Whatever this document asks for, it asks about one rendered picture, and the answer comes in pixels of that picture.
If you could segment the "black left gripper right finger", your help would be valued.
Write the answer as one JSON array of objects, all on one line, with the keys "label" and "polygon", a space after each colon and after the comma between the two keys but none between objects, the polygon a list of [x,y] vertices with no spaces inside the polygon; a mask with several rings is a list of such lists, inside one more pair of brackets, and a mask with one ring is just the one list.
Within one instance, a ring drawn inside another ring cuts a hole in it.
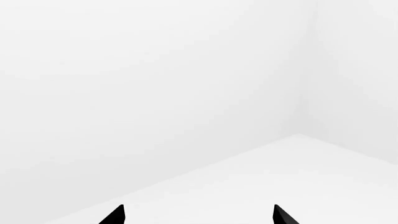
[{"label": "black left gripper right finger", "polygon": [[274,224],[299,224],[292,216],[290,216],[280,206],[274,205],[272,214]]}]

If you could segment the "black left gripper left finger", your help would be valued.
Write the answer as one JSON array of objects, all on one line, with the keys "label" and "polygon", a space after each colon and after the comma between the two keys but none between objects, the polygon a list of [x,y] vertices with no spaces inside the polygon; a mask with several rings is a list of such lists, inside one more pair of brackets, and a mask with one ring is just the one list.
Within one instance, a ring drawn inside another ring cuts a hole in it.
[{"label": "black left gripper left finger", "polygon": [[124,224],[125,219],[126,214],[124,211],[124,205],[121,204],[98,224]]}]

